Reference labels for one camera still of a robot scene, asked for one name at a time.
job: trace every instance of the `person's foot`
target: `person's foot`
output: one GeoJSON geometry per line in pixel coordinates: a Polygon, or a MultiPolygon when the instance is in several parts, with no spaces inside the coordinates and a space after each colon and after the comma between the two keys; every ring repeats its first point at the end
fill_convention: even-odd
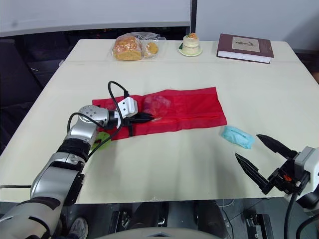
{"type": "Polygon", "coordinates": [[[86,220],[84,218],[77,218],[72,224],[69,234],[74,234],[79,239],[86,239],[88,232],[89,227],[86,220]]]}

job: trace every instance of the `red mesh bag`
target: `red mesh bag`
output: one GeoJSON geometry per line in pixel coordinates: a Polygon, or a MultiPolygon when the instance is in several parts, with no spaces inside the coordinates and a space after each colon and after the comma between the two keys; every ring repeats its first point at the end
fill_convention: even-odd
{"type": "MultiPolygon", "coordinates": [[[[131,97],[137,101],[139,112],[150,113],[155,118],[146,123],[133,124],[134,136],[227,124],[215,87],[191,91],[164,90],[131,97]]],[[[108,110],[115,109],[112,99],[93,100],[92,103],[108,110]]],[[[112,140],[127,137],[129,130],[123,127],[112,140]]]]}

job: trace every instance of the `white wall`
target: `white wall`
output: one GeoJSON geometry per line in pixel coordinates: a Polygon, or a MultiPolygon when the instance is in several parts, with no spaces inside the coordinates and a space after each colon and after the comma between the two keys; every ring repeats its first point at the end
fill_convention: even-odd
{"type": "Polygon", "coordinates": [[[196,33],[200,40],[229,33],[319,50],[319,0],[198,0],[196,33]]]}
{"type": "Polygon", "coordinates": [[[190,25],[190,0],[0,0],[0,36],[190,25]]]}

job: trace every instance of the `maroon book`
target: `maroon book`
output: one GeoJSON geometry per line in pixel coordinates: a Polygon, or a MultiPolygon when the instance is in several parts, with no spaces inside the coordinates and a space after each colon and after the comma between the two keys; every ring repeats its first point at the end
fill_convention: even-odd
{"type": "Polygon", "coordinates": [[[219,37],[217,56],[270,63],[274,53],[270,40],[222,33],[219,37]]]}

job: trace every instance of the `light blue cloth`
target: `light blue cloth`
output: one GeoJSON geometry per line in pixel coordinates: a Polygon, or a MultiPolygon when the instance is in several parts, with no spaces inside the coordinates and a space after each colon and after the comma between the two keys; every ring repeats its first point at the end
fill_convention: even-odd
{"type": "Polygon", "coordinates": [[[229,142],[248,149],[251,149],[252,144],[255,142],[255,138],[253,136],[232,126],[225,126],[224,133],[221,136],[229,142]]]}

